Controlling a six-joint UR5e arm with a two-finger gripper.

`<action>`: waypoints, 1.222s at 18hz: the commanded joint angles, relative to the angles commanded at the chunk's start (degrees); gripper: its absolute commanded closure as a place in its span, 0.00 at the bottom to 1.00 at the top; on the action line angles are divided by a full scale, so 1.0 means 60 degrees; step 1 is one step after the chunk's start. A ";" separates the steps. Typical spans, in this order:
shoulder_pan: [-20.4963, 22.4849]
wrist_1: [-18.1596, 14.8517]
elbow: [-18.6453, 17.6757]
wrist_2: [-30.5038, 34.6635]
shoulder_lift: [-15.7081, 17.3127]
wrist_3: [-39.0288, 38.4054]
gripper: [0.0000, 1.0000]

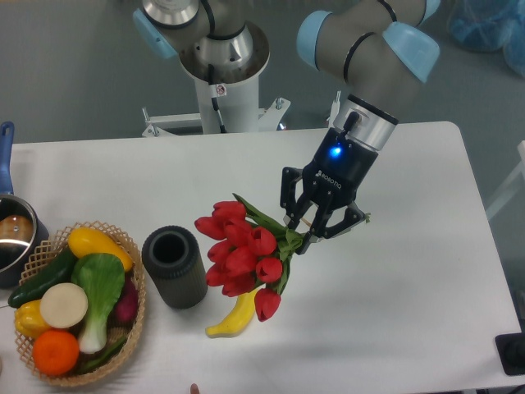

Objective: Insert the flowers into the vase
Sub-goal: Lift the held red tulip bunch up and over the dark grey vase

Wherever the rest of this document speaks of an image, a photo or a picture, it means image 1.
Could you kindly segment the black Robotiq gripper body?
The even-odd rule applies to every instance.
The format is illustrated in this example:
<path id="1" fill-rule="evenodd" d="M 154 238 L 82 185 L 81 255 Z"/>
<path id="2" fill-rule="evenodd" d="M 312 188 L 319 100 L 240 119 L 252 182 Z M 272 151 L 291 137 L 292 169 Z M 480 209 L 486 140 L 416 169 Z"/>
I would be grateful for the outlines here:
<path id="1" fill-rule="evenodd" d="M 327 213 L 353 203 L 377 156 L 378 152 L 329 129 L 313 160 L 302 171 L 301 201 L 316 204 Z"/>

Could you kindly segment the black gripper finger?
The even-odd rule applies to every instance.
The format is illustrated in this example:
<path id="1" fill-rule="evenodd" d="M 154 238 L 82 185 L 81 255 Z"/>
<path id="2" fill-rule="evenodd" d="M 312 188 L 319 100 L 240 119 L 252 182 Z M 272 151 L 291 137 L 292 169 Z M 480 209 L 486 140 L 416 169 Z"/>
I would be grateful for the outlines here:
<path id="1" fill-rule="evenodd" d="M 313 223 L 304 234 L 302 244 L 298 248 L 298 254 L 305 254 L 311 244 L 345 234 L 365 221 L 365 213 L 358 208 L 355 202 L 345 208 L 341 220 L 335 224 L 330 224 L 329 221 L 333 213 L 334 211 L 329 209 L 328 206 L 317 206 Z"/>
<path id="2" fill-rule="evenodd" d="M 280 206 L 285 209 L 285 224 L 289 229 L 298 227 L 300 219 L 312 205 L 314 183 L 313 166 L 282 169 Z"/>

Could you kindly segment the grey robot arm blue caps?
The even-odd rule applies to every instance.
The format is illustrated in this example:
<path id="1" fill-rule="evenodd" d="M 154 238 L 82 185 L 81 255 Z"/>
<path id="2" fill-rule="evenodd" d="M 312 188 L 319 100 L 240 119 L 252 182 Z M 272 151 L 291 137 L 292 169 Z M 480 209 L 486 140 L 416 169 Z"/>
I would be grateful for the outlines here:
<path id="1" fill-rule="evenodd" d="M 302 60 L 351 88 L 312 161 L 282 172 L 286 226 L 317 210 L 300 253 L 363 222 L 357 190 L 440 55 L 419 29 L 437 8 L 436 1 L 361 1 L 339 15 L 316 11 L 300 26 Z M 261 129 L 258 77 L 270 51 L 240 2 L 144 1 L 133 21 L 159 57 L 178 57 L 194 79 L 205 133 Z"/>

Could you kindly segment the fingertip at bottom edge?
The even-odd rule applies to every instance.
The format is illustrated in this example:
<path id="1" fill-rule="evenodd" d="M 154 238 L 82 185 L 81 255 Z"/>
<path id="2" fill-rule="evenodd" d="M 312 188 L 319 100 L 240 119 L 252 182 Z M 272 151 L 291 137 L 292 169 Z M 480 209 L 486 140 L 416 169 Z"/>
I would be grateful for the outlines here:
<path id="1" fill-rule="evenodd" d="M 192 383 L 189 392 L 190 394 L 200 394 L 198 385 L 196 383 Z"/>

